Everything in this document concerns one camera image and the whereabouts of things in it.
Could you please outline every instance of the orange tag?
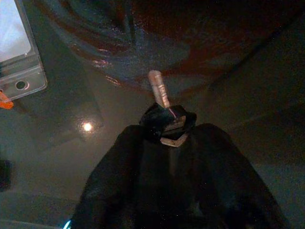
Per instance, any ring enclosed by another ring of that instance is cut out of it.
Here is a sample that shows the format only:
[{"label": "orange tag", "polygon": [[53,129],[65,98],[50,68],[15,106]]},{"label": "orange tag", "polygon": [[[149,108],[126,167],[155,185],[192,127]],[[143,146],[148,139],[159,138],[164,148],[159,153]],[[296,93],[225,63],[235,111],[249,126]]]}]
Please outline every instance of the orange tag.
[{"label": "orange tag", "polygon": [[8,98],[5,96],[5,94],[3,92],[0,92],[0,108],[4,108],[4,109],[7,109],[7,110],[10,110],[10,109],[13,108],[14,103],[12,101],[3,102],[7,99]]}]

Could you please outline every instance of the plastic card holder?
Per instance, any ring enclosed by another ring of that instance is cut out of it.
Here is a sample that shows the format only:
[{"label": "plastic card holder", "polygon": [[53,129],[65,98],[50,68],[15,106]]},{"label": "plastic card holder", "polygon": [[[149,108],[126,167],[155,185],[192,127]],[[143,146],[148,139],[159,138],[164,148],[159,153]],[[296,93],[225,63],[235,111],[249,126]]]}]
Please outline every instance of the plastic card holder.
[{"label": "plastic card holder", "polygon": [[46,76],[22,1],[0,0],[0,91],[9,101],[46,86]]}]

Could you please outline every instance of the screw hole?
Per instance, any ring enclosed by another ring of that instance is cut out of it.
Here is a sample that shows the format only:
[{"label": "screw hole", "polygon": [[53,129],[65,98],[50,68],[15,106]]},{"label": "screw hole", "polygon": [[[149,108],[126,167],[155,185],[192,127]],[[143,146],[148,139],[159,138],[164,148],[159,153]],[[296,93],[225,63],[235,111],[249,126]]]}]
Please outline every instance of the screw hole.
[{"label": "screw hole", "polygon": [[26,83],[25,83],[24,81],[19,81],[19,82],[16,83],[16,88],[17,88],[18,90],[24,89],[25,86],[26,86]]}]

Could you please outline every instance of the clear plastic case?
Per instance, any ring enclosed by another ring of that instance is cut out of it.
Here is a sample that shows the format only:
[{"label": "clear plastic case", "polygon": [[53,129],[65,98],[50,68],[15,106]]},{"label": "clear plastic case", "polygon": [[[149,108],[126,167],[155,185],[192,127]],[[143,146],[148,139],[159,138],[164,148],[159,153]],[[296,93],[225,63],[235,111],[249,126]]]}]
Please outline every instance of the clear plastic case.
[{"label": "clear plastic case", "polygon": [[0,91],[14,100],[47,86],[21,0],[0,0]]}]

